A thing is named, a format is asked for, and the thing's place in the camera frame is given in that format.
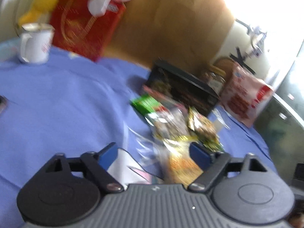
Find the olive green snack packet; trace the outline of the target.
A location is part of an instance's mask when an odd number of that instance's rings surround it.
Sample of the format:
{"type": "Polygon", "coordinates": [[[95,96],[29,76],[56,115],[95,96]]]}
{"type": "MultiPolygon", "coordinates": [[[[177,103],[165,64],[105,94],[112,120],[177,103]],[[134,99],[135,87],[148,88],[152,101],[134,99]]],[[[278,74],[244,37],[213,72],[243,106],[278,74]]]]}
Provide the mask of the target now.
{"type": "Polygon", "coordinates": [[[188,113],[188,127],[198,137],[199,141],[211,152],[224,152],[219,142],[214,124],[205,116],[201,115],[195,108],[190,107],[188,113]]]}

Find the blue printed tablecloth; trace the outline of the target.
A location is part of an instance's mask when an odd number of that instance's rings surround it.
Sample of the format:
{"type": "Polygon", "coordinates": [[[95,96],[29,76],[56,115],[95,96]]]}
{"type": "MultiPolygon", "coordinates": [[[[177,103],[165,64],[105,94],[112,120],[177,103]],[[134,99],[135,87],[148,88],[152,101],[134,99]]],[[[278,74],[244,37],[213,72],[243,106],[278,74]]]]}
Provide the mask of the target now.
{"type": "Polygon", "coordinates": [[[52,47],[49,61],[23,64],[19,40],[1,43],[1,227],[21,227],[17,194],[56,153],[78,157],[114,142],[163,178],[145,118],[132,106],[149,70],[127,61],[94,63],[52,47]]]}

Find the pink snack bag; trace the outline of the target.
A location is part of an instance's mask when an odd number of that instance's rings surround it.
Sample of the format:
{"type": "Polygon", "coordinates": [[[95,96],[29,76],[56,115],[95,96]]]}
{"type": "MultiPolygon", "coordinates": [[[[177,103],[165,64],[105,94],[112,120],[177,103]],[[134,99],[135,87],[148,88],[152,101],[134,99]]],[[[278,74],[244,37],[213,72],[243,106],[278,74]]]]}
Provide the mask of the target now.
{"type": "Polygon", "coordinates": [[[271,86],[236,63],[232,76],[222,91],[221,106],[250,128],[273,93],[271,86]]]}

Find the black sheep-print box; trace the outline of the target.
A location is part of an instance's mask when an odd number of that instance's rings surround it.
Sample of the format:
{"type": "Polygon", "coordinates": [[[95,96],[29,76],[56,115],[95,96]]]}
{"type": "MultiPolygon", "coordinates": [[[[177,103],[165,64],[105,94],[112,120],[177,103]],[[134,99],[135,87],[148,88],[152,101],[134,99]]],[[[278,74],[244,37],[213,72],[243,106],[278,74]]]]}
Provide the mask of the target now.
{"type": "Polygon", "coordinates": [[[204,116],[219,102],[219,96],[207,84],[160,59],[154,62],[143,91],[167,104],[194,107],[204,116]]]}

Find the nut jar with gold lid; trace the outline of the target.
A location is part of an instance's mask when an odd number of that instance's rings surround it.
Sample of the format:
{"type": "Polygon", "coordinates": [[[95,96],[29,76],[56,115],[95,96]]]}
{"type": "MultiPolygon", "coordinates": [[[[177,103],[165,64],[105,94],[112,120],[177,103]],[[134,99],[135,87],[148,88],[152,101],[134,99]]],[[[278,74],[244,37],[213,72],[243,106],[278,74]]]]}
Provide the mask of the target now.
{"type": "Polygon", "coordinates": [[[200,78],[219,96],[226,83],[226,72],[213,65],[208,65],[202,71],[200,78]]]}

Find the black smartphone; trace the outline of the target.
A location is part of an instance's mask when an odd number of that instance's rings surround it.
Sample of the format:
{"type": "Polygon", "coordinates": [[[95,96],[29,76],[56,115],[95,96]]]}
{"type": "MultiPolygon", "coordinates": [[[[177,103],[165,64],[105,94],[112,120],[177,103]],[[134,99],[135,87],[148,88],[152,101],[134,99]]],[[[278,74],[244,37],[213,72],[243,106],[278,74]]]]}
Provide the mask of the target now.
{"type": "Polygon", "coordinates": [[[0,96],[0,114],[6,109],[7,107],[7,99],[4,96],[0,96]]]}

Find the white power strip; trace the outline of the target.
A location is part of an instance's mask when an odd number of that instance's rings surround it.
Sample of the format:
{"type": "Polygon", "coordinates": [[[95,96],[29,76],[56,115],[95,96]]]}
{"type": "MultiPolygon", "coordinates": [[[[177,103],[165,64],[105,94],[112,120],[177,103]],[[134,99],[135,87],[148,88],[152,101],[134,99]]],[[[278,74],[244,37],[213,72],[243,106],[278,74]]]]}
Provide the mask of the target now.
{"type": "Polygon", "coordinates": [[[245,50],[245,56],[251,58],[252,56],[259,57],[263,51],[264,41],[267,33],[260,30],[260,27],[251,27],[247,25],[247,35],[250,37],[250,44],[245,50]]]}

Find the red gift bag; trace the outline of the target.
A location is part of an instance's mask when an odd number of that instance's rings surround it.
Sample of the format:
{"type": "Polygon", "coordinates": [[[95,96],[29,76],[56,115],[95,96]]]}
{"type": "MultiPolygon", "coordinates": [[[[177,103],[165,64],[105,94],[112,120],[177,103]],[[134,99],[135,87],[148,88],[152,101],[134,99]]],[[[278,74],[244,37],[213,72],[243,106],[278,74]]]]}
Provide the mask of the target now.
{"type": "Polygon", "coordinates": [[[88,10],[88,1],[59,0],[50,24],[55,29],[55,47],[96,62],[103,56],[126,7],[111,1],[103,16],[94,17],[88,10]]]}

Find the white enamel mug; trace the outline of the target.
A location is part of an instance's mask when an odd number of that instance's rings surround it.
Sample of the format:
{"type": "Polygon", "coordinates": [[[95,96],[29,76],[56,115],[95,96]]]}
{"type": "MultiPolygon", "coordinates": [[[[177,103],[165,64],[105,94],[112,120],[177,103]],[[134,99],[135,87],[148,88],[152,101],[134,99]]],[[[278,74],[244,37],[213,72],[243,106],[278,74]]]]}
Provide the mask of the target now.
{"type": "Polygon", "coordinates": [[[27,23],[22,25],[19,60],[26,64],[47,63],[55,29],[50,24],[27,23]]]}

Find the wooden board backdrop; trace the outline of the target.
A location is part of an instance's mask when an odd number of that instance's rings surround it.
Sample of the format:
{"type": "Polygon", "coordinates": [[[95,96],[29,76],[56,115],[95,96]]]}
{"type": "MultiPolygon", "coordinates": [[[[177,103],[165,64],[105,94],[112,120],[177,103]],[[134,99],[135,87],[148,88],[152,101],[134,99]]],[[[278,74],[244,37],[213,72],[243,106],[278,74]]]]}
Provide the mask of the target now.
{"type": "Polygon", "coordinates": [[[233,22],[224,0],[131,0],[104,55],[146,67],[163,59],[199,75],[233,22]]]}

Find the yellow duck plush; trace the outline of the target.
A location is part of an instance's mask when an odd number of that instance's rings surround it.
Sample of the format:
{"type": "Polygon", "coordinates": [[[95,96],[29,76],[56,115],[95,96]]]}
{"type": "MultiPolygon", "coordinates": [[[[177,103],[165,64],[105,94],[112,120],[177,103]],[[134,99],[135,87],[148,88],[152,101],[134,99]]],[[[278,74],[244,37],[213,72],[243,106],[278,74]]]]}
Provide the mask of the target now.
{"type": "Polygon", "coordinates": [[[30,10],[23,14],[17,21],[21,27],[24,24],[37,22],[42,15],[51,13],[57,6],[59,0],[33,0],[30,10]]]}

